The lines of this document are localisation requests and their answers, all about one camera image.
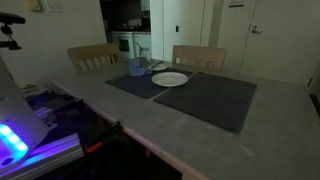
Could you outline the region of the glass jar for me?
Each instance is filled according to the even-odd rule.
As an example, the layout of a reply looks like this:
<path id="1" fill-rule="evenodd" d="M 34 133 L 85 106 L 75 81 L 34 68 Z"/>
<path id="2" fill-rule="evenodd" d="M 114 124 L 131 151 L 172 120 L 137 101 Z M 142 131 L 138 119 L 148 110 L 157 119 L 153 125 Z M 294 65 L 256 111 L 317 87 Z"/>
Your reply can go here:
<path id="1" fill-rule="evenodd" d="M 149 51 L 149 49 L 146 48 L 146 47 L 142 47 L 140 49 L 140 56 L 142 58 L 145 58 L 146 60 L 150 60 L 150 51 Z"/>

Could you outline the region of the large white plate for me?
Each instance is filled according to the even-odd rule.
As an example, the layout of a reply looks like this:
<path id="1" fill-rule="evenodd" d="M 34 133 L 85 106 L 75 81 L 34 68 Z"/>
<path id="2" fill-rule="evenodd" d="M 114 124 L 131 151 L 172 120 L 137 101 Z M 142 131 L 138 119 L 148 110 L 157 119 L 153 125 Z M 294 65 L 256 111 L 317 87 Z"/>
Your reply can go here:
<path id="1" fill-rule="evenodd" d="M 187 83 L 189 78 L 182 73 L 164 72 L 154 75 L 151 80 L 159 86 L 176 87 Z"/>

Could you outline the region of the white kitchen oven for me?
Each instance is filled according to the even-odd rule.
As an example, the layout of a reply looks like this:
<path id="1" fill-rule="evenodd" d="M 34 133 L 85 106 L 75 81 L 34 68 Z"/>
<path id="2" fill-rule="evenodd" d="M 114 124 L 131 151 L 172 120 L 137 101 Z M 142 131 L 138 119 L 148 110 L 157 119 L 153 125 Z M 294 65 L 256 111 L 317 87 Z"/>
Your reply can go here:
<path id="1" fill-rule="evenodd" d="M 119 46 L 120 55 L 126 59 L 134 57 L 133 35 L 131 32 L 112 32 L 113 42 Z"/>

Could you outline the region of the dark placemat far side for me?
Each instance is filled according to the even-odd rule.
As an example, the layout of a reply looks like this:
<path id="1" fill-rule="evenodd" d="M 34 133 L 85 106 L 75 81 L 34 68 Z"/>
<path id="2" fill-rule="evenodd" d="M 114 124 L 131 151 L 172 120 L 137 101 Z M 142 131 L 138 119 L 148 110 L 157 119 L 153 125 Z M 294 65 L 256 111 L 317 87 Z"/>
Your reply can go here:
<path id="1" fill-rule="evenodd" d="M 256 89 L 254 83 L 199 72 L 154 101 L 239 134 Z"/>

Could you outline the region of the blue towel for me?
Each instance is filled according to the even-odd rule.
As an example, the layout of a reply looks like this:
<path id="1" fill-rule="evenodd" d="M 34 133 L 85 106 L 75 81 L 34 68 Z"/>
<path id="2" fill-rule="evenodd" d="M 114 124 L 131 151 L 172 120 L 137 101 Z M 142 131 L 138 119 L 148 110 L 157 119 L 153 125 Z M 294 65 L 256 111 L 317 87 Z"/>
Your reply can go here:
<path id="1" fill-rule="evenodd" d="M 152 73 L 150 69 L 144 66 L 145 60 L 142 58 L 133 58 L 129 60 L 129 73 L 133 77 L 141 77 Z"/>

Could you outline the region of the orange black clamp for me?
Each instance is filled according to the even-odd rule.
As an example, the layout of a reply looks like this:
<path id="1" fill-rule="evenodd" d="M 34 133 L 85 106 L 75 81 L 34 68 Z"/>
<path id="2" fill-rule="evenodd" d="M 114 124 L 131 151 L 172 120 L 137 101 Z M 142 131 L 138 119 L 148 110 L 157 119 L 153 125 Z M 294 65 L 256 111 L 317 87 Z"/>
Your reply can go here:
<path id="1" fill-rule="evenodd" d="M 92 154 L 95 151 L 101 149 L 105 145 L 105 141 L 114 137 L 123 129 L 121 123 L 116 121 L 107 127 L 100 135 L 90 140 L 83 145 L 83 151 L 85 154 Z"/>

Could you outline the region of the metal spoon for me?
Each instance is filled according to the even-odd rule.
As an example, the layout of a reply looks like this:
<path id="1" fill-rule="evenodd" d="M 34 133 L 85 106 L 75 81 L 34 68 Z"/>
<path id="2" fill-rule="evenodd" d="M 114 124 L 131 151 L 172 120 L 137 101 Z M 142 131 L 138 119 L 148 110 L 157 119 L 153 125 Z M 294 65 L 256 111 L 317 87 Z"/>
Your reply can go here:
<path id="1" fill-rule="evenodd" d="M 159 64 L 161 64 L 161 63 L 163 63 L 163 62 L 164 62 L 164 61 L 157 62 L 156 64 L 151 65 L 151 68 L 153 69 L 153 68 L 155 68 L 157 65 L 159 65 Z"/>

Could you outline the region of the dark placemat near jar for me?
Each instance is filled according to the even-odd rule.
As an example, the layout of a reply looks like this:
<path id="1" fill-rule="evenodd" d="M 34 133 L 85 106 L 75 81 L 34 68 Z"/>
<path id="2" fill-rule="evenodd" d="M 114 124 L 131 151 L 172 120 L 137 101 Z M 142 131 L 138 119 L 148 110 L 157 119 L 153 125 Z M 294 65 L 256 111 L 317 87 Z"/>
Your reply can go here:
<path id="1" fill-rule="evenodd" d="M 133 77 L 130 74 L 125 74 L 125 75 L 116 77 L 114 79 L 108 80 L 107 84 L 112 85 L 121 90 L 124 90 L 133 95 L 136 95 L 138 97 L 141 97 L 144 99 L 150 99 L 169 88 L 169 87 L 156 85 L 151 80 L 151 78 L 154 75 L 159 73 L 164 73 L 164 72 L 182 73 L 186 75 L 188 78 L 192 75 L 192 72 L 189 72 L 189 71 L 178 70 L 174 68 L 167 68 L 164 71 L 152 72 L 149 75 L 144 75 L 141 77 Z"/>

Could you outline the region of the small white saucer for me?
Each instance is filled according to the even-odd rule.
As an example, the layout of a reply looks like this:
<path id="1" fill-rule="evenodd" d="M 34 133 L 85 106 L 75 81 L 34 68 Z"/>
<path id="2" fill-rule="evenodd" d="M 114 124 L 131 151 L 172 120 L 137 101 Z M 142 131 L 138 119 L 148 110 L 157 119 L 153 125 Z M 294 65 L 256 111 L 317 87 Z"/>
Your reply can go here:
<path id="1" fill-rule="evenodd" d="M 148 66 L 148 69 L 152 70 L 152 71 L 162 71 L 162 70 L 166 70 L 168 67 L 164 64 L 158 64 L 155 67 L 152 65 Z"/>

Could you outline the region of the wooden chair by jar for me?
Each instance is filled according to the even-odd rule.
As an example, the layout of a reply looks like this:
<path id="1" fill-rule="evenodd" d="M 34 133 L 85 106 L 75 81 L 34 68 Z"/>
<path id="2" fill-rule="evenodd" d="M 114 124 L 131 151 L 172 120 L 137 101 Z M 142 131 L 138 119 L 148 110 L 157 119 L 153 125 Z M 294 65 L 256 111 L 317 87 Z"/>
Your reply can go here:
<path id="1" fill-rule="evenodd" d="M 77 72 L 119 63 L 120 49 L 115 43 L 69 48 L 68 56 Z"/>

